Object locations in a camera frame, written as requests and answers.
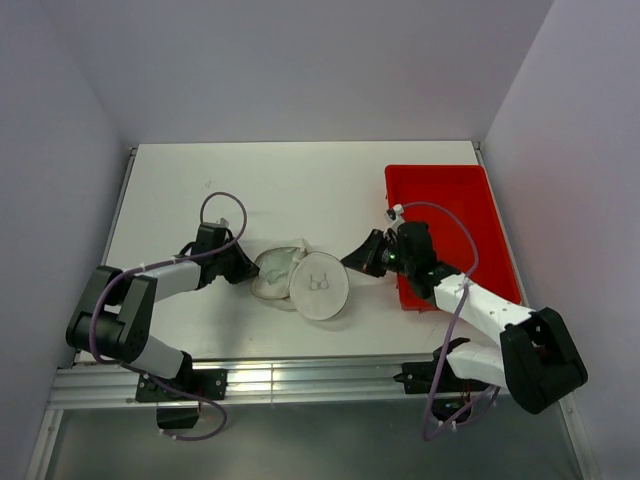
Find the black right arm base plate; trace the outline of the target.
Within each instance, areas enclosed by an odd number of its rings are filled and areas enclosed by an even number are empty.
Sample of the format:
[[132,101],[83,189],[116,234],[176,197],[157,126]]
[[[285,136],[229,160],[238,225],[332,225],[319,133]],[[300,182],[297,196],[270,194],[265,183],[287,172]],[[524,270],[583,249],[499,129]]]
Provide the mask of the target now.
[[[393,380],[403,385],[407,395],[428,394],[435,380],[436,360],[424,362],[406,362],[401,365],[401,372],[393,376]],[[456,377],[448,362],[445,362],[436,388],[437,393],[469,393],[481,392],[489,385],[477,380]]]

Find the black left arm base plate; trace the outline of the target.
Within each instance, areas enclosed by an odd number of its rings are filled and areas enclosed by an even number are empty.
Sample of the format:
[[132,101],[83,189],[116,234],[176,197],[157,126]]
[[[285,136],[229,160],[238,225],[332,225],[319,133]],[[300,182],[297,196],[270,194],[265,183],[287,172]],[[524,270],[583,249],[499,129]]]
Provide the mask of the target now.
[[156,405],[159,428],[182,434],[203,420],[203,411],[210,407],[205,399],[223,400],[226,387],[227,370],[220,368],[193,370],[185,379],[140,376],[134,399],[138,404]]

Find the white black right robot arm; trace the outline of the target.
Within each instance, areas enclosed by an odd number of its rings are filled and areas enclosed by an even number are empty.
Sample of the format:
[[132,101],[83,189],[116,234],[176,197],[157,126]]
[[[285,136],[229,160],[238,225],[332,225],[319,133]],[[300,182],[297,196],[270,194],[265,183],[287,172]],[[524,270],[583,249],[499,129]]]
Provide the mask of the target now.
[[525,411],[538,414],[588,380],[586,366],[557,311],[514,304],[439,260],[424,222],[374,229],[341,262],[371,277],[400,275],[420,299],[491,340],[491,345],[483,346],[447,332],[421,373],[410,364],[398,375],[407,388],[415,383],[431,392],[439,386],[446,390],[469,384],[493,386],[507,390]]

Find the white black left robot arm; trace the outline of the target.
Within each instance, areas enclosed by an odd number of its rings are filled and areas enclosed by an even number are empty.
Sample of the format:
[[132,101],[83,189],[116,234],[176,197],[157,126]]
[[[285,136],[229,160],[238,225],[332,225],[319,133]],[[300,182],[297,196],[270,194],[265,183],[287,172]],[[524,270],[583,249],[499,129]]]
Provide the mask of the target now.
[[202,223],[196,239],[157,267],[137,267],[131,274],[99,266],[91,275],[66,329],[69,346],[139,370],[143,387],[155,395],[183,399],[191,395],[224,397],[221,369],[196,370],[190,354],[170,347],[150,333],[154,305],[184,292],[201,290],[219,277],[237,285],[258,276],[223,223]]

